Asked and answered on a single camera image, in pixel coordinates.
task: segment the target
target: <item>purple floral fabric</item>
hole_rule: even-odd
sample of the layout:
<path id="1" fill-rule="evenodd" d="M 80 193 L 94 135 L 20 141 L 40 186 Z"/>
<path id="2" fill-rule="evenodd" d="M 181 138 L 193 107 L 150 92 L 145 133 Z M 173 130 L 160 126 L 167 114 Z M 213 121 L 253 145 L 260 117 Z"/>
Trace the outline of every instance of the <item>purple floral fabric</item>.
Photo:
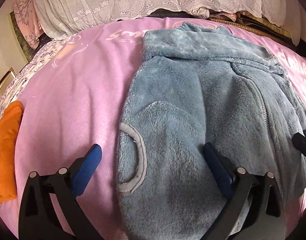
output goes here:
<path id="1" fill-rule="evenodd" d="M 43 68 L 71 39 L 62 41 L 50 41 L 44 45 L 34 56 L 34 58 L 22 69 L 22 71 L 12 80 L 5 93 L 0 98 L 0 119 L 8 105 L 16 101 L 26 88 L 29 80 Z"/>

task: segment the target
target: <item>blue gripper pad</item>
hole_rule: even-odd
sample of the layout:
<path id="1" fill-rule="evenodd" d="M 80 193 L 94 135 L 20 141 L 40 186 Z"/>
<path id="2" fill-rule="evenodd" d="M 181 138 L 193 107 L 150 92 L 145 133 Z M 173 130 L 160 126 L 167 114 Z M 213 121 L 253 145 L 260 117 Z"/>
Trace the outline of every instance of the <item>blue gripper pad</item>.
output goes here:
<path id="1" fill-rule="evenodd" d="M 219 190 L 224 196 L 231 198 L 233 196 L 233 178 L 221 162 L 219 152 L 211 143 L 206 143 L 204 145 L 204 157 L 208 167 L 213 173 Z"/>
<path id="2" fill-rule="evenodd" d="M 75 176 L 71 179 L 71 194 L 74 198 L 83 194 L 101 159 L 102 149 L 99 145 L 94 144 L 91 152 L 85 158 Z"/>

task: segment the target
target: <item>metal screw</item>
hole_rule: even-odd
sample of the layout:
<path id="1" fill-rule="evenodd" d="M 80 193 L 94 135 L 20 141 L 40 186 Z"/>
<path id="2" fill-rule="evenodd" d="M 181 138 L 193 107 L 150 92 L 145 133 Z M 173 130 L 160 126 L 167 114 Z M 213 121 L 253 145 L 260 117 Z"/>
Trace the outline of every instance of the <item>metal screw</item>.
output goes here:
<path id="1" fill-rule="evenodd" d="M 59 169 L 59 174 L 63 175 L 63 174 L 65 174 L 67 171 L 68 171 L 67 168 L 61 168 L 61 169 Z"/>
<path id="2" fill-rule="evenodd" d="M 245 170 L 243 167 L 238 167 L 238 168 L 237 168 L 237 172 L 238 172 L 239 174 L 245 174 L 245 173 L 246 173 L 246 170 Z"/>
<path id="3" fill-rule="evenodd" d="M 30 176 L 30 178 L 34 178 L 36 176 L 36 172 L 32 171 L 29 176 Z"/>
<path id="4" fill-rule="evenodd" d="M 274 173 L 272 173 L 272 172 L 267 172 L 267 176 L 269 177 L 269 178 L 271 178 L 271 179 L 273 179 L 274 178 Z"/>

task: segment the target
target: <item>white lace cover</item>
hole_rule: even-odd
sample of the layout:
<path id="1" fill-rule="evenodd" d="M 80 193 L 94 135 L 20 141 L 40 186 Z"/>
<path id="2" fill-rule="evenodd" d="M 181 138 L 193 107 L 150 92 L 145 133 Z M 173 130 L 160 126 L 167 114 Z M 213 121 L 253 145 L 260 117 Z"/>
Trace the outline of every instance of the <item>white lace cover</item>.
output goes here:
<path id="1" fill-rule="evenodd" d="M 99 24 L 136 19 L 163 8 L 205 17 L 208 9 L 228 13 L 244 10 L 283 27 L 295 45 L 301 37 L 306 41 L 306 13 L 298 0 L 34 0 L 34 7 L 44 32 L 57 40 Z"/>

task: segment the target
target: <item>zipper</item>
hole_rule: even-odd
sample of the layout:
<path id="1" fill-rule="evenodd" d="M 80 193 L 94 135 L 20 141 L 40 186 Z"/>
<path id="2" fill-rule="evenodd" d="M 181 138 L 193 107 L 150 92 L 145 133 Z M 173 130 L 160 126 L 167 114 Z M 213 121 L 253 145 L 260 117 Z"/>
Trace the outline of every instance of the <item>zipper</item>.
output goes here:
<path id="1" fill-rule="evenodd" d="M 267 109 L 266 109 L 266 106 L 265 106 L 265 103 L 264 103 L 263 95 L 261 94 L 261 92 L 258 89 L 258 86 L 255 84 L 255 82 L 253 80 L 251 80 L 250 78 L 248 78 L 248 80 L 253 84 L 253 86 L 256 88 L 256 90 L 258 92 L 260 103 L 261 103 L 261 106 L 262 106 L 262 109 L 263 109 L 264 121 L 265 121 L 266 129 L 267 129 L 267 135 L 268 135 L 268 140 L 269 140 L 270 148 L 271 148 L 271 150 L 273 152 L 274 160 L 275 160 L 275 163 L 277 165 L 278 172 L 279 172 L 279 174 L 281 176 L 282 174 L 281 174 L 281 170 L 280 170 L 280 167 L 278 165 L 278 162 L 277 162 L 275 146 L 274 146 L 274 142 L 273 142 L 273 139 L 272 139 L 272 134 L 270 132 L 270 127 L 269 127 L 268 117 L 267 117 Z M 282 198 L 284 198 L 284 190 L 283 190 L 283 185 L 282 185 L 281 180 L 282 179 L 280 178 L 280 191 L 281 191 Z"/>

